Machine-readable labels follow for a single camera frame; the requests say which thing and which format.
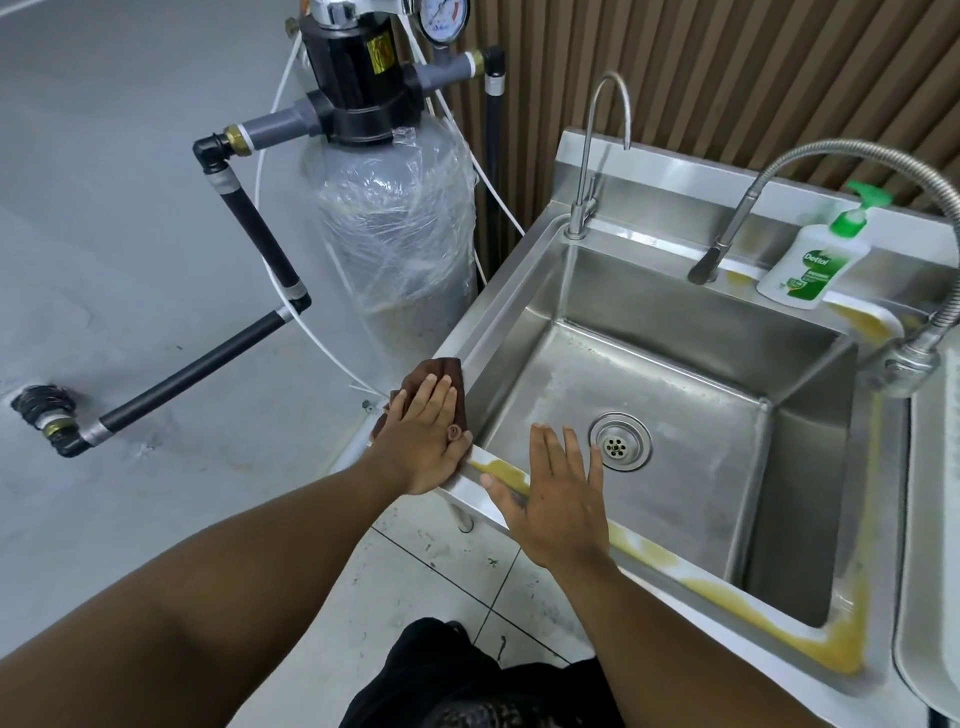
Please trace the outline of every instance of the hand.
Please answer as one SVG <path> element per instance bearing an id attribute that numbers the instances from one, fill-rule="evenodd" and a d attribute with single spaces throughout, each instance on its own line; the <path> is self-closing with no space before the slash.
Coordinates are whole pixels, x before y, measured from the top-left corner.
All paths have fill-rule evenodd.
<path id="1" fill-rule="evenodd" d="M 377 464 L 384 477 L 398 484 L 402 493 L 427 493 L 453 475 L 473 443 L 469 432 L 448 436 L 457 405 L 457 390 L 450 377 L 439 382 L 426 378 L 406 414 L 407 393 L 400 390 L 390 403 L 387 423 L 367 450 L 365 459 Z"/>
<path id="2" fill-rule="evenodd" d="M 500 480 L 481 483 L 500 509 L 511 535 L 538 566 L 558 571 L 611 564 L 607 513 L 603 505 L 603 460 L 590 450 L 590 471 L 577 435 L 564 427 L 566 451 L 553 428 L 530 428 L 530 496 L 526 506 Z"/>

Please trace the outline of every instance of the gray pipe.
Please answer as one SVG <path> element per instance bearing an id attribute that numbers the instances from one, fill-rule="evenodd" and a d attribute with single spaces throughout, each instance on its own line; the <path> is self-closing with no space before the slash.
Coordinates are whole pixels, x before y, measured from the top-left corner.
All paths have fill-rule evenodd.
<path id="1" fill-rule="evenodd" d="M 300 99 L 289 109 L 258 116 L 238 126 L 250 138 L 252 151 L 269 149 L 301 136 L 316 136 L 324 130 L 317 110 L 307 98 Z"/>
<path id="2" fill-rule="evenodd" d="M 414 68 L 423 93 L 471 79 L 478 70 L 476 63 L 471 63 L 466 53 L 453 56 L 443 63 L 417 63 Z"/>

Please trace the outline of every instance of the drain strainer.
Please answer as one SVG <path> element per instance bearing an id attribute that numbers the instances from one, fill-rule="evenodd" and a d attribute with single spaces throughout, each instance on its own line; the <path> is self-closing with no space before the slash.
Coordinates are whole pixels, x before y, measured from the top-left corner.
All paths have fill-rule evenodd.
<path id="1" fill-rule="evenodd" d="M 623 412 L 608 412 L 594 420 L 589 439 L 600 448 L 603 464 L 622 473 L 643 467 L 653 449 L 643 423 Z"/>

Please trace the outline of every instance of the gooseneck faucet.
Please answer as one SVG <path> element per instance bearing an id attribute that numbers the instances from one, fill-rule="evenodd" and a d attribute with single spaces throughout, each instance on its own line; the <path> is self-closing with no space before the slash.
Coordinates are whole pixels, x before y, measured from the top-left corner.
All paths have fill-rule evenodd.
<path id="1" fill-rule="evenodd" d="M 720 236 L 697 262 L 686 279 L 703 285 L 716 279 L 720 261 L 730 250 L 733 237 L 747 219 L 763 187 L 782 167 L 804 157 L 842 154 L 885 164 L 918 184 L 947 216 L 960 246 L 960 193 L 929 164 L 899 149 L 862 139 L 823 139 L 786 152 L 756 176 L 733 211 L 733 217 Z M 960 274 L 955 275 L 947 299 L 929 321 L 905 339 L 888 342 L 864 362 L 861 372 L 881 394 L 894 398 L 910 397 L 940 366 L 937 345 L 960 320 Z"/>
<path id="2" fill-rule="evenodd" d="M 577 199 L 570 207 L 570 222 L 566 226 L 564 234 L 571 240 L 583 240 L 587 234 L 584 227 L 587 219 L 597 209 L 597 199 L 594 196 L 594 185 L 596 175 L 590 177 L 589 188 L 587 185 L 587 168 L 590 159 L 590 144 L 593 141 L 593 122 L 597 115 L 597 101 L 600 98 L 600 92 L 603 90 L 607 81 L 613 81 L 620 89 L 620 99 L 623 101 L 623 148 L 630 151 L 630 133 L 633 128 L 633 116 L 631 115 L 630 91 L 627 90 L 627 84 L 623 77 L 616 71 L 604 71 L 597 82 L 596 89 L 593 91 L 593 100 L 590 102 L 590 113 L 587 118 L 587 137 L 584 139 L 584 158 L 580 162 L 580 183 L 577 185 Z"/>

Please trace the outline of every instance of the flexible spray faucet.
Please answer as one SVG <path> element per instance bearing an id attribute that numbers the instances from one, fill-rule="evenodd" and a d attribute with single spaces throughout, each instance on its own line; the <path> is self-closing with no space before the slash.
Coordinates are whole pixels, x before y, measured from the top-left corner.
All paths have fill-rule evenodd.
<path id="1" fill-rule="evenodd" d="M 926 191 L 947 216 L 960 246 L 960 193 L 937 170 L 899 149 L 862 139 L 823 139 L 786 152 L 756 176 L 733 211 L 720 236 L 697 262 L 686 279 L 696 285 L 716 280 L 716 269 L 730 250 L 733 237 L 753 209 L 763 187 L 787 164 L 804 157 L 842 154 L 885 164 Z M 861 372 L 867 381 L 887 397 L 910 397 L 940 366 L 937 345 L 960 320 L 960 275 L 954 276 L 947 299 L 930 320 L 905 339 L 888 342 L 864 362 Z"/>

